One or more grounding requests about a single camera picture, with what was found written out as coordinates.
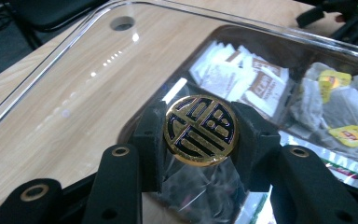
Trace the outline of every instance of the black and gold logo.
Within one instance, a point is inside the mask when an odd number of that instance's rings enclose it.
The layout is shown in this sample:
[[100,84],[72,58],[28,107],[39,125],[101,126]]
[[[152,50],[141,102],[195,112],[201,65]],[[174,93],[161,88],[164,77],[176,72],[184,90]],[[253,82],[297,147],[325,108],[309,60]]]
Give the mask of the black and gold logo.
[[236,145],[237,119],[228,105],[214,97],[187,96],[168,110],[164,136],[179,161],[215,165],[225,160]]

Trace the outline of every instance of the metal rim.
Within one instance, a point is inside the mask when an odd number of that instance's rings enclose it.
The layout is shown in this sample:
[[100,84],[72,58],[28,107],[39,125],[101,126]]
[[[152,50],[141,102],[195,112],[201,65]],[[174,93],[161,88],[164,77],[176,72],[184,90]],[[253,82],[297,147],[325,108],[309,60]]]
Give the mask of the metal rim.
[[112,155],[115,157],[122,157],[130,153],[130,149],[127,147],[118,147],[113,149]]
[[[232,142],[229,145],[226,145],[226,148],[224,150],[224,152],[222,153],[215,153],[214,156],[211,157],[202,157],[202,158],[197,158],[197,157],[193,157],[190,155],[185,154],[185,152],[181,151],[181,149],[177,148],[175,146],[175,143],[177,142],[176,140],[172,140],[170,138],[169,135],[169,121],[170,121],[170,116],[173,113],[173,110],[177,107],[177,106],[181,106],[182,108],[184,107],[184,104],[187,103],[189,106],[194,104],[195,102],[197,102],[200,98],[206,98],[208,100],[212,100],[213,102],[211,103],[212,106],[215,105],[221,105],[226,111],[227,113],[230,115],[230,117],[232,118],[232,125],[233,125],[233,129],[234,134],[233,134],[233,138],[232,138]],[[206,118],[206,116],[210,116],[210,113],[205,113],[204,115],[202,115],[202,120],[204,120]],[[201,124],[200,123],[192,123],[191,124],[194,128],[200,128]],[[222,161],[224,161],[229,155],[230,153],[233,151],[233,149],[236,147],[237,145],[237,141],[239,138],[239,127],[238,127],[238,121],[237,118],[235,116],[234,111],[232,111],[232,109],[230,108],[229,105],[227,105],[224,101],[212,97],[210,95],[190,95],[190,96],[186,96],[183,97],[179,100],[177,100],[173,105],[171,105],[171,107],[168,109],[167,113],[166,113],[166,120],[164,123],[164,138],[167,142],[168,145],[168,149],[169,151],[175,156],[176,159],[178,159],[179,161],[189,164],[189,165],[194,165],[194,166],[210,166],[210,165],[216,165]]]
[[293,155],[301,157],[301,158],[307,158],[310,155],[308,151],[306,151],[300,147],[292,147],[292,148],[290,148],[290,152]]
[[[36,194],[33,194],[32,190],[35,190],[35,189],[40,189],[40,191],[37,192]],[[42,198],[47,193],[48,193],[48,185],[46,185],[46,184],[33,185],[33,186],[29,187],[28,189],[26,189],[21,194],[20,199],[24,202],[31,202],[31,201]]]

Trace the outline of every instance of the wooden table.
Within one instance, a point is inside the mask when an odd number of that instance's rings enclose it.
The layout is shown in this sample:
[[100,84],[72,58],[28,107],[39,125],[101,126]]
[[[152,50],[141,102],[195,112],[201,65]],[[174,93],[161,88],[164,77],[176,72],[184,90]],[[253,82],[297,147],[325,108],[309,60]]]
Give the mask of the wooden table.
[[[310,6],[290,0],[180,2],[291,28],[296,28],[295,17],[310,9]],[[171,74],[177,64],[185,60],[215,27],[224,24],[205,18],[194,19],[177,11],[156,11],[147,6],[129,8],[131,10],[119,9],[113,13],[135,18],[139,43],[131,42],[133,33],[104,31],[103,26],[109,26],[110,21],[102,18],[100,25],[91,27],[74,45],[77,50],[66,53],[65,57],[74,60],[58,62],[59,66],[52,67],[48,72],[59,75],[43,77],[42,84],[36,84],[32,90],[36,93],[22,99],[27,102],[26,105],[16,106],[0,123],[0,203],[14,188],[34,178],[58,179],[66,187],[95,172],[102,152],[117,141],[127,120],[168,78],[167,74]],[[310,25],[306,31],[329,35],[339,25],[334,22],[334,15],[329,15]],[[3,72],[0,75],[0,103],[74,29],[72,27],[63,32]],[[146,53],[150,45],[156,43],[154,38],[160,44]],[[169,50],[177,43],[181,43],[181,50],[171,54]],[[87,45],[92,45],[94,52],[99,53],[89,55],[90,49],[82,47]],[[162,51],[170,57],[162,57]],[[126,58],[137,58],[137,64],[128,62]],[[166,66],[153,71],[149,65],[156,62],[165,63]],[[109,74],[109,69],[117,71],[113,75],[116,77],[103,76]],[[147,72],[154,75],[136,75]],[[106,122],[112,117],[115,117],[115,123]],[[156,223],[159,220],[156,216],[161,212],[150,204],[144,206],[145,223]]]

